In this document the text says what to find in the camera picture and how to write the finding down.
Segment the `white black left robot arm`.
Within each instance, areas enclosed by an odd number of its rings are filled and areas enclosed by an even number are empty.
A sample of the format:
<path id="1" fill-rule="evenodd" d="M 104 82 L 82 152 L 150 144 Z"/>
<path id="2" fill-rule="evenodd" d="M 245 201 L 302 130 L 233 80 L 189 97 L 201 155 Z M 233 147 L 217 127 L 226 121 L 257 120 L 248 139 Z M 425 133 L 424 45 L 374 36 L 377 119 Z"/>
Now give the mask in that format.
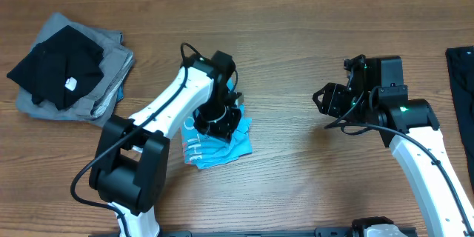
<path id="1" fill-rule="evenodd" d="M 102 128 L 89 185 L 116 214 L 119 236 L 159 236 L 154 207 L 167 172 L 170 140 L 188 117 L 206 136 L 230 141 L 241 118 L 240 93 L 227 86 L 232 56 L 185 56 L 175 80 L 129 118 L 112 116 Z"/>

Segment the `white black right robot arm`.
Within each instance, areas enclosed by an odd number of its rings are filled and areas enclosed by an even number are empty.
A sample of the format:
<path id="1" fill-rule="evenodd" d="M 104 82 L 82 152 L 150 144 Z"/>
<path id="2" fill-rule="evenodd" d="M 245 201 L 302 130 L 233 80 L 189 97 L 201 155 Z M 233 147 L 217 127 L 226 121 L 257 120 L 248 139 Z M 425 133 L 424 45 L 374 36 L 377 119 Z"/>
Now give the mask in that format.
<path id="1" fill-rule="evenodd" d="M 472 236 L 473 206 L 447 156 L 439 121 L 425 99 L 409 99 L 399 56 L 344 60 L 346 85 L 313 94 L 328 128 L 374 130 L 404 171 L 430 236 Z"/>

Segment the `light blue t-shirt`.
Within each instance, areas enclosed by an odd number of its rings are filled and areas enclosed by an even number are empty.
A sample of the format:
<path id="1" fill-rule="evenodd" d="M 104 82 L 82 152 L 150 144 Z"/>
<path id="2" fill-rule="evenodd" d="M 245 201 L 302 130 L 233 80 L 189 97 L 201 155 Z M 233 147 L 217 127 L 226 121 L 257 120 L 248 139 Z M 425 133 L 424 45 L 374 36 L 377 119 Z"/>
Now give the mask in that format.
<path id="1" fill-rule="evenodd" d="M 244 105 L 238 107 L 244 113 Z M 251 118 L 244 114 L 230 141 L 201 134 L 194 126 L 194 116 L 188 116 L 181 127 L 181 139 L 185 164 L 197 166 L 198 169 L 208 169 L 239 159 L 253 151 L 249 131 Z"/>

